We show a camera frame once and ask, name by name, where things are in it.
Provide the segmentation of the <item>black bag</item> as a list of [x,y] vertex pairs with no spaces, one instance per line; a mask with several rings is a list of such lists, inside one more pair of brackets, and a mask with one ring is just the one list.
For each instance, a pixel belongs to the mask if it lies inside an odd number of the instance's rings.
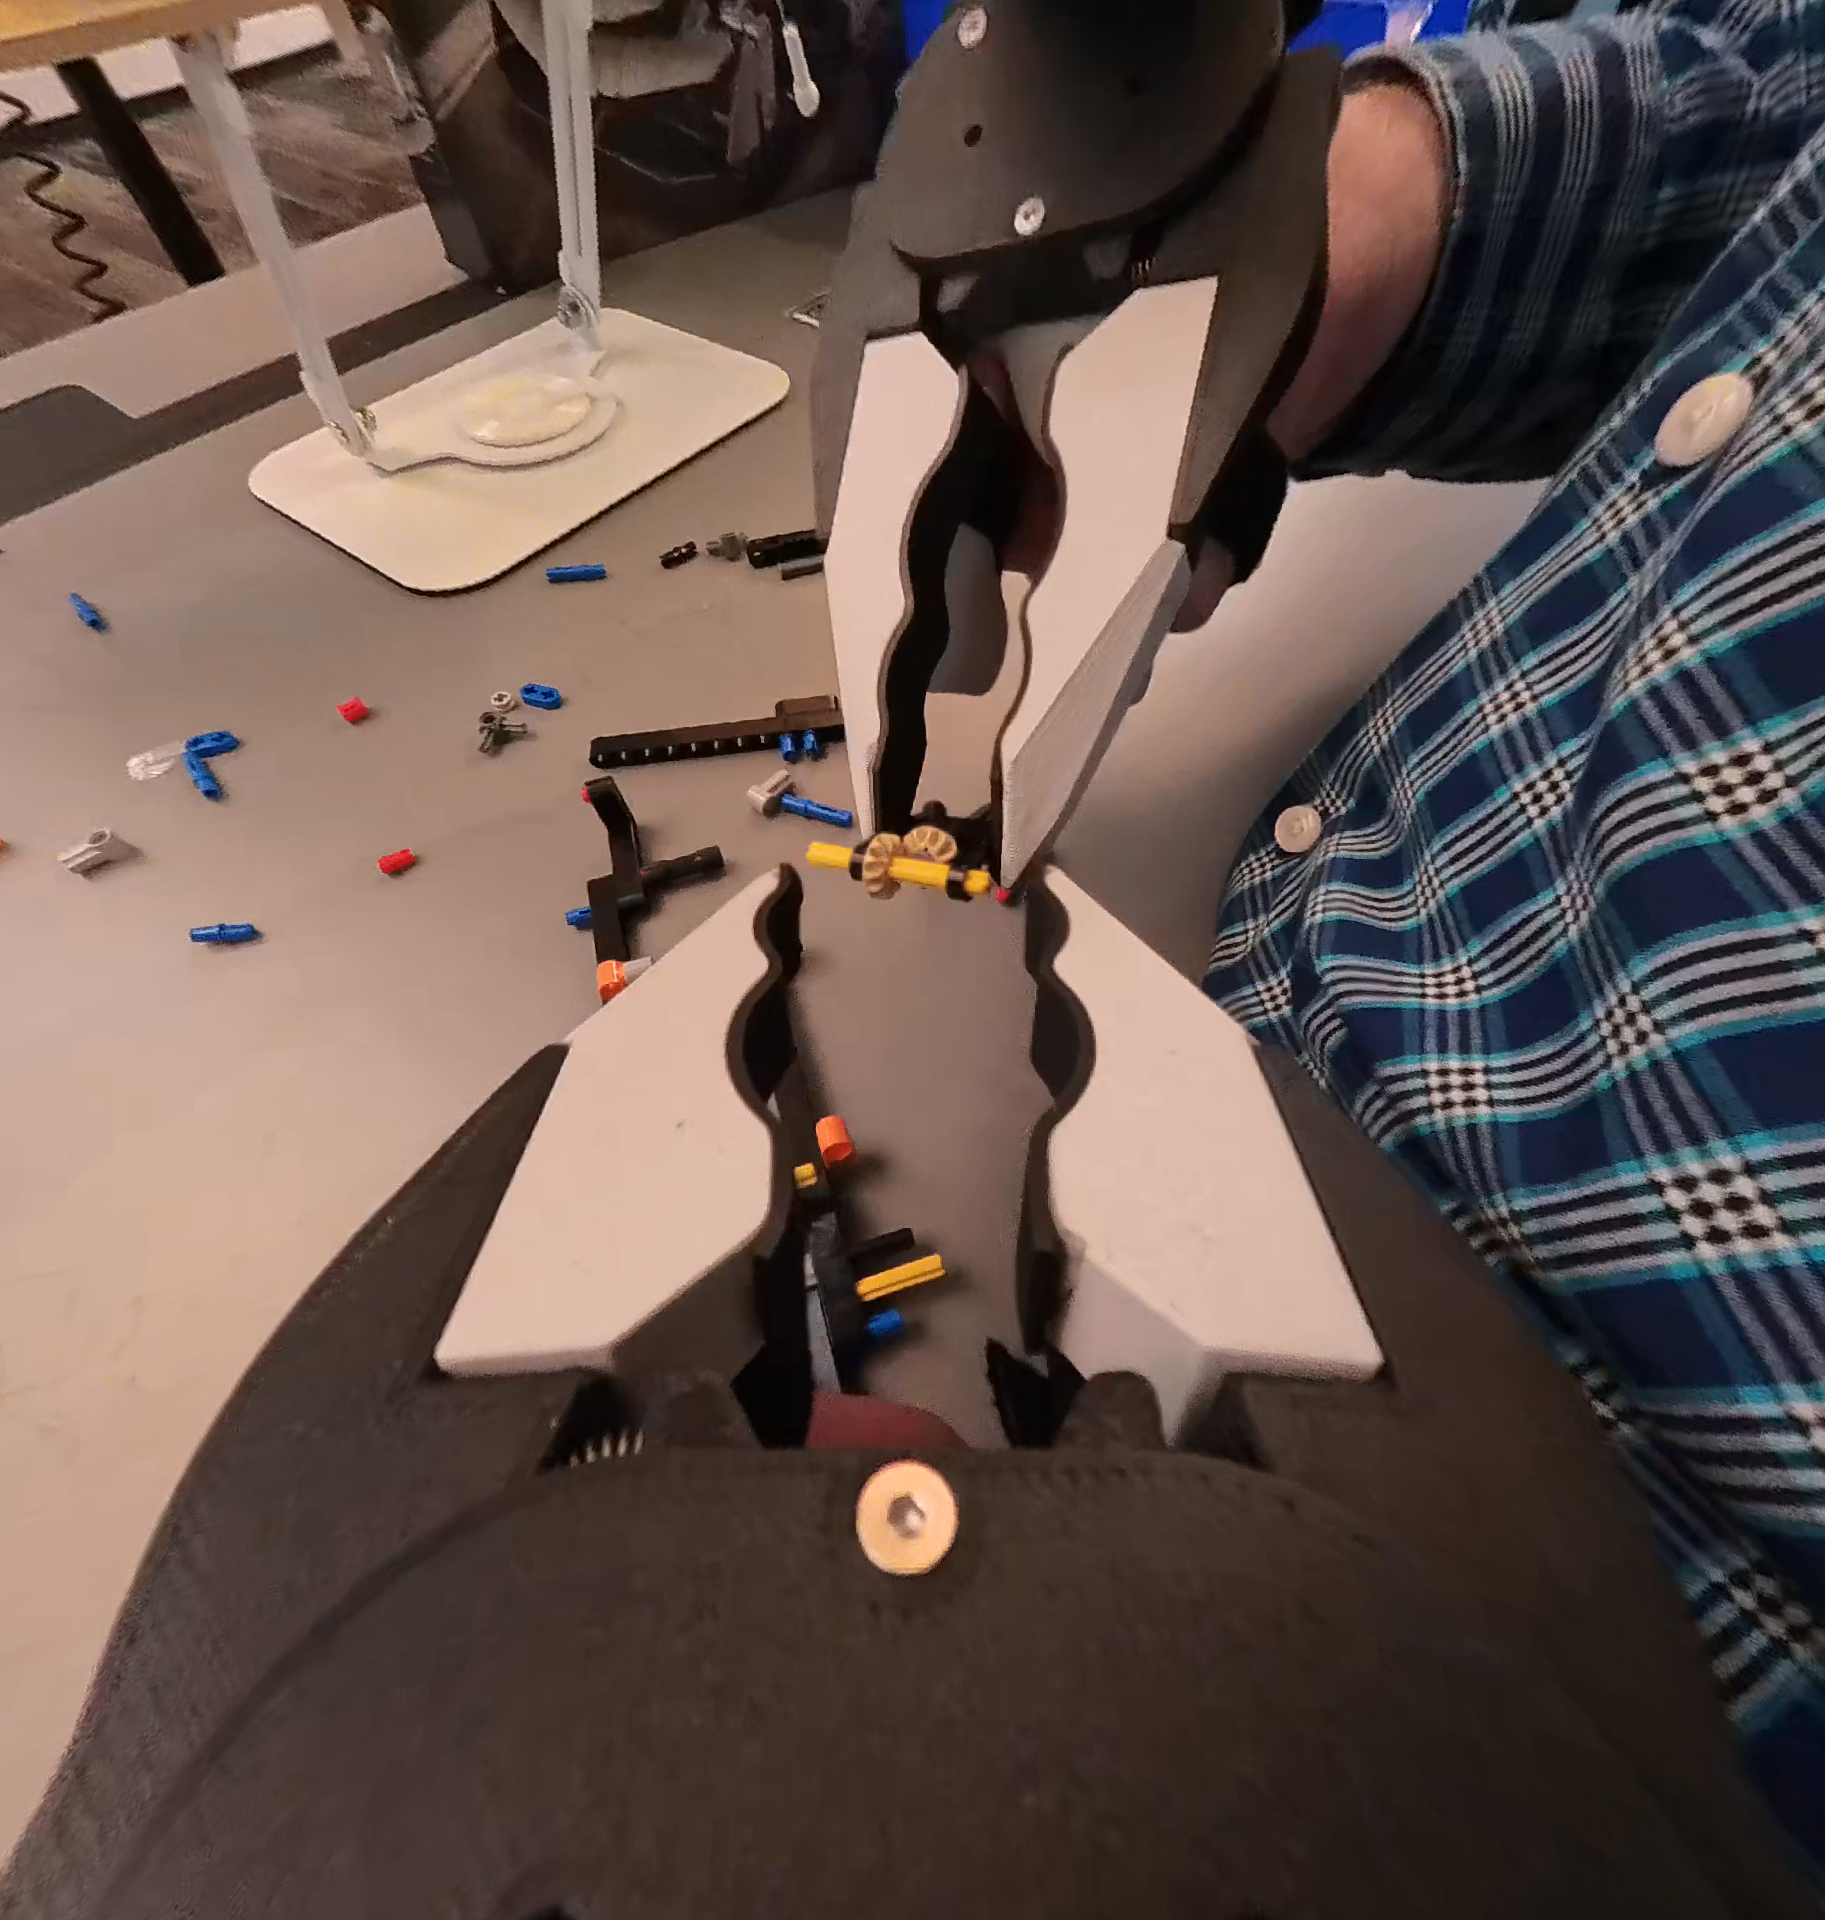
[[[538,2],[348,5],[445,258],[503,291],[559,254]],[[782,16],[823,92],[789,95]],[[603,258],[643,254],[872,173],[909,68],[898,2],[597,2],[590,106]]]

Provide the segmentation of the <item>white tablet stand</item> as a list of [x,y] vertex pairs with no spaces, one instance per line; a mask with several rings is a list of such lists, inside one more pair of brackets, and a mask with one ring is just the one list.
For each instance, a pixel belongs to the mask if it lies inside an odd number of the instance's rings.
[[417,594],[491,583],[772,413],[789,376],[607,304],[591,36],[597,6],[545,2],[562,208],[558,313],[356,405],[228,72],[237,21],[273,5],[0,5],[0,72],[167,40],[323,420],[264,456],[252,498]]

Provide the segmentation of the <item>long black lego beam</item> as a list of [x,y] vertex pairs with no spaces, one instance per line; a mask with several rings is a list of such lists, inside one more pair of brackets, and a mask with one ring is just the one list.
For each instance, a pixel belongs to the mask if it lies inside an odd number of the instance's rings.
[[590,742],[590,768],[618,772],[697,759],[778,753],[786,763],[823,759],[845,740],[845,708],[836,694],[782,698],[754,718],[700,722],[644,733],[604,733]]

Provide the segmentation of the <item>yellow axle tan gear assembly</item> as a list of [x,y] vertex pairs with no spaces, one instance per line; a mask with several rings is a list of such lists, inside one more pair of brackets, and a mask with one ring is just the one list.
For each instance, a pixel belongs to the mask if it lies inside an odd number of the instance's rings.
[[903,832],[876,832],[851,846],[814,841],[805,849],[805,862],[816,871],[851,877],[874,900],[892,900],[911,889],[959,903],[1015,904],[1026,895],[1033,875],[1025,871],[1015,882],[1002,882],[997,852],[989,807],[954,812],[948,803],[928,801]]

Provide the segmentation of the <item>black table leg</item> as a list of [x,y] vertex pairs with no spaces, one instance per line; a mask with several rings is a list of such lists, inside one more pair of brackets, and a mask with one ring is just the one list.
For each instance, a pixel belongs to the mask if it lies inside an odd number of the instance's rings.
[[61,61],[56,75],[71,103],[89,122],[113,178],[150,230],[161,254],[185,286],[211,286],[226,269],[205,230],[181,196],[164,162],[140,129],[120,91],[97,61]]

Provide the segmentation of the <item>black L-shaped lego assembly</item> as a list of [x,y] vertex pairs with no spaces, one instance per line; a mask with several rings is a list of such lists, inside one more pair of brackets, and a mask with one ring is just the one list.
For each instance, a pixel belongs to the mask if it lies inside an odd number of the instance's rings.
[[585,799],[604,826],[611,872],[590,878],[585,907],[570,908],[564,920],[573,930],[591,934],[597,963],[607,955],[635,955],[632,927],[655,899],[680,886],[719,877],[726,858],[711,844],[684,855],[644,859],[637,817],[620,785],[611,775],[587,780]]

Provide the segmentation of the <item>grey yellow lego assembly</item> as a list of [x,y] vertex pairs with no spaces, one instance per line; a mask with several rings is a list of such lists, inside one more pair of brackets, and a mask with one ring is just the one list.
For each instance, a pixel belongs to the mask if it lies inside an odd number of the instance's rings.
[[834,1176],[858,1162],[840,1115],[814,1117],[812,1158],[792,1168],[802,1228],[803,1337],[820,1388],[851,1392],[859,1365],[903,1328],[900,1300],[948,1277],[911,1231],[853,1238]]

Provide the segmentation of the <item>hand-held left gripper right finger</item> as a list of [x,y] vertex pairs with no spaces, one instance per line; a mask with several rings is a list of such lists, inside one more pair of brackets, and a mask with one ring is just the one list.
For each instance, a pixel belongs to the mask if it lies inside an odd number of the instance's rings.
[[1164,1431],[1225,1380],[1379,1377],[1385,1356],[1251,1037],[1060,869],[1026,887],[1020,1337],[1140,1377]]

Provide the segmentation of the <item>person's right hand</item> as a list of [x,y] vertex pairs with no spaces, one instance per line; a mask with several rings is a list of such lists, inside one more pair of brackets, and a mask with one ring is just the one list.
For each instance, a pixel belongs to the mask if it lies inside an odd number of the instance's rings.
[[1453,156],[1432,96],[1398,67],[1343,91],[1329,148],[1329,274],[1309,352],[1268,420],[1287,468],[1341,432],[1432,293]]

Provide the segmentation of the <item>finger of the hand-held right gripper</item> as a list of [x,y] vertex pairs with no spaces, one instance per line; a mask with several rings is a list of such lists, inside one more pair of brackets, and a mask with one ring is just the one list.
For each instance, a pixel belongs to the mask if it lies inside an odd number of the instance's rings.
[[1034,504],[1038,447],[1012,403],[922,333],[865,346],[829,518],[828,595],[854,829],[919,810],[932,691],[994,702],[980,766],[1026,684],[1013,535]]
[[1087,790],[1191,586],[1171,514],[1212,307],[1214,279],[1146,286],[1046,384],[1060,526],[1023,607],[1026,676],[997,743],[1009,889]]

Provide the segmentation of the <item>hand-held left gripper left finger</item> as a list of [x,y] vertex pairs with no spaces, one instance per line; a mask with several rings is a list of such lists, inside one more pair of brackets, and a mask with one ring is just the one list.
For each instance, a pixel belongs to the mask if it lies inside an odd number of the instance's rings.
[[734,1378],[792,1208],[803,884],[775,865],[585,1020],[437,1342],[452,1378]]

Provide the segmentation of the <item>blue plaid shirt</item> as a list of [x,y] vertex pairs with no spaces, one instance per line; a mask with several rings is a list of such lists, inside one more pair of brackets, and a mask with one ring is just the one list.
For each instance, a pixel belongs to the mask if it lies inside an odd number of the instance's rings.
[[1283,801],[1208,991],[1583,1380],[1825,1885],[1825,274],[1695,316]]

